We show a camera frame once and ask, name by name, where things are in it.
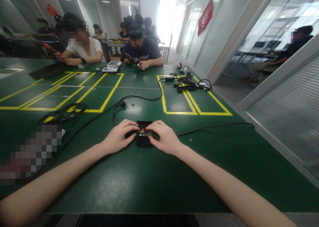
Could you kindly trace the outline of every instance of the man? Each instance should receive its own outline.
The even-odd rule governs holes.
[[[287,61],[292,55],[294,55],[302,46],[304,46],[313,36],[311,32],[313,31],[312,26],[303,26],[292,32],[291,45],[285,51],[275,51],[273,49],[269,50],[268,53],[273,53],[278,55],[274,61],[266,61],[262,63],[252,64],[249,68],[249,77],[247,77],[248,82],[258,83],[259,74],[261,71],[274,72],[280,65]]]
[[[128,27],[129,42],[123,47],[121,61],[131,64],[125,53],[133,57],[135,63],[139,63],[139,69],[145,71],[150,65],[160,66],[164,59],[159,52],[158,45],[154,40],[144,37],[144,25],[132,23]]]
[[[39,21],[43,27],[40,28],[37,33],[33,33],[34,36],[55,37],[54,30],[45,19],[37,18],[37,21]]]
[[[146,17],[144,19],[144,23],[145,23],[145,36],[153,39],[158,44],[159,40],[156,37],[156,34],[152,31],[152,19],[150,17]]]

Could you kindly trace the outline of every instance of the black t-shirt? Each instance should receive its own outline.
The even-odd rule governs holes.
[[[128,32],[126,32],[126,34],[124,35],[123,31],[121,31],[119,35],[120,35],[122,38],[128,38],[128,37],[129,37]]]
[[[280,55],[274,60],[274,62],[283,59],[284,57],[290,58],[293,56],[302,46],[304,46],[309,40],[311,40],[313,36],[306,36],[305,38],[296,41],[289,45],[288,49],[285,51],[281,51]]]
[[[49,30],[46,30],[44,27],[42,27],[38,30],[38,33],[39,34],[52,34],[52,33],[54,33],[54,30],[51,27],[49,27]]]
[[[123,47],[121,56],[122,62],[125,59],[124,53],[132,56],[135,62],[139,62],[141,60],[157,59],[162,56],[160,54],[158,45],[150,38],[144,38],[143,45],[140,48],[133,48],[131,42],[127,42]]]

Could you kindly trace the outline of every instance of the red sign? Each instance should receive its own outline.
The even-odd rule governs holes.
[[[198,21],[198,36],[205,29],[206,25],[212,19],[212,17],[213,17],[213,0],[209,0],[204,12],[202,13]]]
[[[186,21],[188,21],[189,15],[190,15],[190,9],[187,11]]]
[[[57,11],[56,11],[55,9],[53,9],[53,7],[50,6],[49,4],[48,4],[48,7],[47,7],[47,12],[48,12],[50,15],[52,15],[52,16],[56,16],[56,15],[57,15]]]

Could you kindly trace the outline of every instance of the green table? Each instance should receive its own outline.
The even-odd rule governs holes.
[[[149,68],[145,72],[137,66],[124,65],[122,74],[117,75],[83,73],[104,65],[99,63],[84,69],[75,67],[69,70],[72,73],[36,82],[28,73],[52,61],[1,58],[0,62],[9,68],[0,73],[14,73],[0,79],[0,120],[1,126],[5,127],[1,131],[2,165],[4,158],[10,157],[10,151],[19,151],[26,138],[32,136],[31,132],[37,130],[37,121],[49,110],[79,100],[89,105],[89,112],[64,127],[66,134],[62,140],[65,142],[85,122],[122,96],[158,97],[158,75],[177,71],[173,65]],[[181,133],[208,124],[244,121],[214,92],[177,93],[172,83],[161,84],[163,99],[128,99],[127,107],[118,111],[116,123],[124,118],[134,121],[160,119],[176,133]],[[112,129],[112,111],[85,127],[45,169],[54,168],[102,141]],[[319,211],[318,189],[248,125],[203,129],[182,136],[180,140],[239,178],[279,210]],[[1,186],[0,193],[4,197],[18,187]],[[89,168],[50,205],[47,212],[212,213],[230,210],[180,160],[155,148],[137,148],[133,142]]]

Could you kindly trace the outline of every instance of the small electronic device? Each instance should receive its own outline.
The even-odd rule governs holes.
[[[127,134],[125,134],[125,138],[128,138],[129,136],[131,136],[133,133],[137,133],[136,136],[136,145],[137,147],[154,147],[148,136],[152,136],[155,139],[158,139],[158,134],[152,130],[147,130],[146,127],[150,124],[152,124],[153,122],[151,121],[137,121],[136,122],[139,125],[139,130],[138,131],[130,131]]]
[[[119,68],[121,67],[122,62],[119,60],[113,60],[102,68],[103,73],[118,73]]]

